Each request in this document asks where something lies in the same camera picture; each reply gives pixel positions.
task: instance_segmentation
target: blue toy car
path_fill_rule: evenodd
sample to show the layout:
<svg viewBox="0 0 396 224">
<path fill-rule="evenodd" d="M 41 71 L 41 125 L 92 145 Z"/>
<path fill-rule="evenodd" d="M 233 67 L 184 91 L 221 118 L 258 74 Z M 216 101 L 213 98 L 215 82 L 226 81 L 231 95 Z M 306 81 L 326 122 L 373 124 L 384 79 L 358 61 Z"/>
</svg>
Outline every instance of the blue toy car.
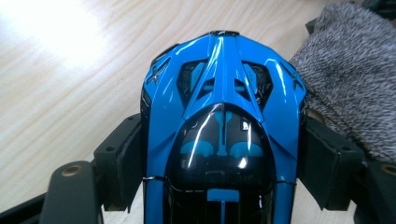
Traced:
<svg viewBox="0 0 396 224">
<path fill-rule="evenodd" d="M 103 223 L 144 183 L 145 223 L 290 223 L 298 176 L 320 208 L 396 220 L 396 164 L 307 117 L 306 88 L 273 50 L 237 32 L 175 45 L 151 64 L 141 111 L 57 169 L 46 194 L 0 223 Z"/>
<path fill-rule="evenodd" d="M 305 94 L 287 61 L 237 32 L 158 56 L 141 98 L 145 222 L 289 223 Z"/>
</svg>

